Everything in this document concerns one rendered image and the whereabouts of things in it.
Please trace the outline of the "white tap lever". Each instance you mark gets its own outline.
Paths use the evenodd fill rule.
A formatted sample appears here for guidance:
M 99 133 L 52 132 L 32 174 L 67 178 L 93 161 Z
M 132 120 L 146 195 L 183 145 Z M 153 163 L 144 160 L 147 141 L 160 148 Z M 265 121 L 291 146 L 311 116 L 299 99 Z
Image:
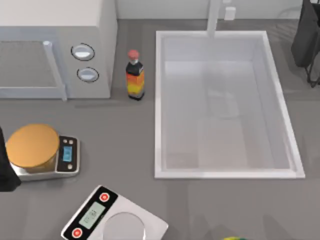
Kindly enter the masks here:
M 233 21 L 236 18 L 236 7 L 228 6 L 225 8 L 224 20 L 225 21 Z

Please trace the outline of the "white sink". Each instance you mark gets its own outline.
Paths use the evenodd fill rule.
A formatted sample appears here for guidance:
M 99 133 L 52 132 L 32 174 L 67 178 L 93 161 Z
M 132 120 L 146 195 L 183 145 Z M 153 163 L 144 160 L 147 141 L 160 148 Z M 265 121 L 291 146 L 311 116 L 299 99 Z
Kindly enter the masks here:
M 264 30 L 156 32 L 157 179 L 303 179 Z

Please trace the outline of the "tall white tap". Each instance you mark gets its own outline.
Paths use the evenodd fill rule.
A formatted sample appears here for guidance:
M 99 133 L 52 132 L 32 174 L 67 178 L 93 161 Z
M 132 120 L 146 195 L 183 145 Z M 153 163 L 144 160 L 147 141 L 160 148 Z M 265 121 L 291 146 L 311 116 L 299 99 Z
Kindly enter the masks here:
M 214 38 L 222 0 L 209 0 L 206 33 Z

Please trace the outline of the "dark bottle with red cap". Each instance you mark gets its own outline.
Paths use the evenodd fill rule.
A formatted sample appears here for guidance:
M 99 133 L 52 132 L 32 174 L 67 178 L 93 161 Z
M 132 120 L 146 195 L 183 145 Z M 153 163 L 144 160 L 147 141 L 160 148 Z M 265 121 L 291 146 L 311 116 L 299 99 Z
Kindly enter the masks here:
M 145 72 L 144 66 L 139 61 L 140 53 L 131 49 L 127 53 L 129 62 L 125 68 L 126 89 L 128 97 L 140 101 L 145 94 Z

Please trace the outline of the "pale microwave oven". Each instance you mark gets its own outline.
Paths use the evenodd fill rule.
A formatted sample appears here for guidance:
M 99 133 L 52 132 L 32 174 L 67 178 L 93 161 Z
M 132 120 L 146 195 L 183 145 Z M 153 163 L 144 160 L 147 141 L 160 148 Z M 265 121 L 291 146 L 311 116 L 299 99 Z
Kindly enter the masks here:
M 115 0 L 0 0 L 0 26 L 57 30 L 67 100 L 111 96 L 118 30 Z M 93 59 L 80 61 L 72 56 L 72 46 L 81 43 L 94 49 Z M 77 77 L 77 70 L 87 67 L 98 71 L 97 81 Z

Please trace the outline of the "small round microwave knob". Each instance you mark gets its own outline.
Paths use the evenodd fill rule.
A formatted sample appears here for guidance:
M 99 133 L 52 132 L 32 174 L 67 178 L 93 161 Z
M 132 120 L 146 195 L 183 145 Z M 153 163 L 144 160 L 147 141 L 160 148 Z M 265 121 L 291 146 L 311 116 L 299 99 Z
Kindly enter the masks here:
M 86 83 L 93 83 L 99 79 L 99 72 L 92 67 L 85 67 L 77 70 L 77 77 Z

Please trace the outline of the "large round microwave knob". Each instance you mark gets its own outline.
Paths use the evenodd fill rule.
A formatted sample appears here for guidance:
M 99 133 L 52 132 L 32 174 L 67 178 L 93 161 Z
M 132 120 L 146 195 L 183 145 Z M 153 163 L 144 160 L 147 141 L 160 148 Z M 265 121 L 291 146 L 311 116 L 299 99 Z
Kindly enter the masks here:
M 79 61 L 90 61 L 95 57 L 95 50 L 90 45 L 81 43 L 71 47 L 71 54 Z

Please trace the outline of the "silver scale with red buttons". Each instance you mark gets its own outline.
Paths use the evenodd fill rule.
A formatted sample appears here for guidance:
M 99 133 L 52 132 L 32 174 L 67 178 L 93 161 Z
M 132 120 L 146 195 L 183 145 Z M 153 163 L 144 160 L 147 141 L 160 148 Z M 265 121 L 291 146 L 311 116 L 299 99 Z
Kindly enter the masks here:
M 60 236 L 64 240 L 162 240 L 168 228 L 160 217 L 98 185 Z

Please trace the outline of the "small black and silver scale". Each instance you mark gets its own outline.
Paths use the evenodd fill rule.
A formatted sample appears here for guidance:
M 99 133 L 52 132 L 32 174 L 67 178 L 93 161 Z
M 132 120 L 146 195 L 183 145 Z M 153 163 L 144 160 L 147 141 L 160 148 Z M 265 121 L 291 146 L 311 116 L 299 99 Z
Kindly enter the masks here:
M 61 135 L 59 148 L 55 156 L 43 166 L 21 168 L 11 164 L 11 167 L 22 182 L 42 181 L 69 178 L 80 171 L 81 142 L 73 136 Z

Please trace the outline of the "microwave oven door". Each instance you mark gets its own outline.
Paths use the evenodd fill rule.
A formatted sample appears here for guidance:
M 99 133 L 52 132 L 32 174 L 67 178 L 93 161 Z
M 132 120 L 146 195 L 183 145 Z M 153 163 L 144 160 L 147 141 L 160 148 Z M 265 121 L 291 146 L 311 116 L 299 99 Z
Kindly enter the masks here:
M 67 93 L 66 71 L 57 30 L 43 26 L 0 26 L 0 99 L 62 100 L 43 41 L 53 44 L 55 60 Z

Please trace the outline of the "orange round container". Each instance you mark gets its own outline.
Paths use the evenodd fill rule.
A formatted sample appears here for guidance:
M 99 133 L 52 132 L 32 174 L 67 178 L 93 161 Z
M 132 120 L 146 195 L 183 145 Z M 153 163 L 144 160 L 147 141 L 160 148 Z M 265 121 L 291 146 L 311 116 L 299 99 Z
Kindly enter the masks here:
M 30 123 L 12 133 L 5 147 L 13 167 L 35 173 L 53 167 L 60 136 L 48 124 Z

